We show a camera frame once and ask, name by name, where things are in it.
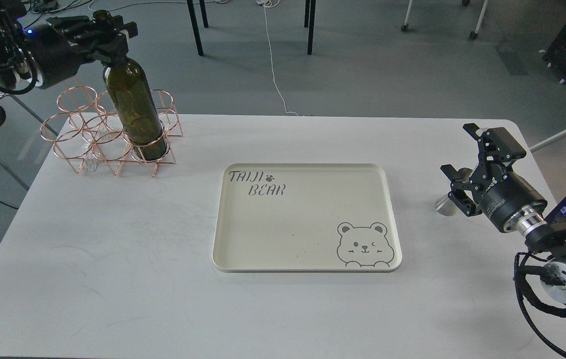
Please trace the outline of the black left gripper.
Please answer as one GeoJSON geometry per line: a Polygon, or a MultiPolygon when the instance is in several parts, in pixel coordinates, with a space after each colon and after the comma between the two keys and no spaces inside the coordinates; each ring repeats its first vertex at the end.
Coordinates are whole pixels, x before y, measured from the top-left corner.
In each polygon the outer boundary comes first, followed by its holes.
{"type": "Polygon", "coordinates": [[[137,23],[124,23],[123,19],[93,20],[84,15],[46,18],[46,23],[26,29],[24,34],[36,67],[35,86],[50,88],[94,61],[110,67],[123,63],[128,39],[137,34],[137,23]]]}

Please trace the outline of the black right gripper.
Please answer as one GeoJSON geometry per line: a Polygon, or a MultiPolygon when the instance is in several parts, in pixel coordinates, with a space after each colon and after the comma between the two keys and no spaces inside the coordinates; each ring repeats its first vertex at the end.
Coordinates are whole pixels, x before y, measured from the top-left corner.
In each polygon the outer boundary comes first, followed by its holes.
{"type": "Polygon", "coordinates": [[[467,123],[463,129],[477,142],[478,162],[474,172],[470,168],[456,170],[450,164],[440,166],[450,181],[447,198],[467,217],[484,214],[501,233],[515,229],[511,218],[525,207],[543,213],[547,200],[513,173],[513,163],[526,157],[527,151],[509,131],[503,127],[481,129],[475,123],[467,123]]]}

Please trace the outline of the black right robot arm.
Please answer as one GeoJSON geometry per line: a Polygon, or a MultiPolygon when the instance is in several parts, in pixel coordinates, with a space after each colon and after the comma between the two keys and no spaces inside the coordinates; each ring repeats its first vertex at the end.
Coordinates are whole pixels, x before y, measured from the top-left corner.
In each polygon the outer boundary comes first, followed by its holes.
{"type": "Polygon", "coordinates": [[[527,251],[514,258],[516,300],[536,336],[566,358],[566,351],[541,334],[526,308],[530,304],[566,318],[566,196],[544,214],[547,200],[513,170],[527,152],[508,130],[481,129],[474,123],[463,129],[477,143],[477,165],[472,170],[441,166],[450,181],[446,198],[465,216],[483,214],[499,232],[516,231],[524,237],[527,251]]]}

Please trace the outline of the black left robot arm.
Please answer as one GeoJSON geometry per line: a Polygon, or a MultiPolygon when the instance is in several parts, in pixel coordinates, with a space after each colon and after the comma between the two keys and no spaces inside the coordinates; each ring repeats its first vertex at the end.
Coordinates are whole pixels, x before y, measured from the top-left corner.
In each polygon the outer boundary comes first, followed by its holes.
{"type": "MultiPolygon", "coordinates": [[[[134,22],[98,10],[93,16],[50,17],[23,27],[27,9],[22,0],[0,0],[0,92],[24,95],[47,89],[75,76],[83,64],[121,63],[128,38],[137,36],[134,22]]],[[[0,127],[6,119],[0,106],[0,127]]]]}

